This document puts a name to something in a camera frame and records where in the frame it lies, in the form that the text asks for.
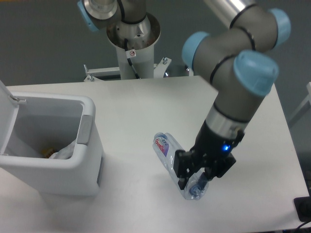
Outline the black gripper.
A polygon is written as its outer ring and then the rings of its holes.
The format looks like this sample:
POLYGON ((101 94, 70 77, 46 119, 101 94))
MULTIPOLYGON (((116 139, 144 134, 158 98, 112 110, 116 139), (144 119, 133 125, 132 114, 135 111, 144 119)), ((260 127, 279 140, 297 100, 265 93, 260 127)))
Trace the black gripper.
POLYGON ((229 139, 216 134, 206 123, 203 123, 190 151, 175 151, 174 171, 179 179, 179 188, 185 189, 189 178, 203 167, 204 176, 208 181, 215 177, 223 177, 236 163, 231 152, 243 137, 242 129, 238 129, 235 138, 229 139))

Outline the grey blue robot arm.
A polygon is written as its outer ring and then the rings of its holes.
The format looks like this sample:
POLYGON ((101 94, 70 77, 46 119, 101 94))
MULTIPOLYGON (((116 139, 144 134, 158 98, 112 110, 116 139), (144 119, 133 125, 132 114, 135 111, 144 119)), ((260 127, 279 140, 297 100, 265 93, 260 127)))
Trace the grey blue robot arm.
MULTIPOLYGON (((199 170, 198 183, 223 176, 235 163, 232 150, 276 81, 277 64, 265 52, 284 43, 291 33, 287 14, 263 10, 253 0, 208 0, 228 26, 217 37, 197 32, 182 49, 184 63, 204 78, 218 95, 189 151, 173 153, 173 176, 184 190, 199 170)), ((159 38, 159 24, 143 0, 80 0, 79 10, 92 31, 107 29, 119 51, 122 79, 153 78, 154 56, 134 57, 159 38)))

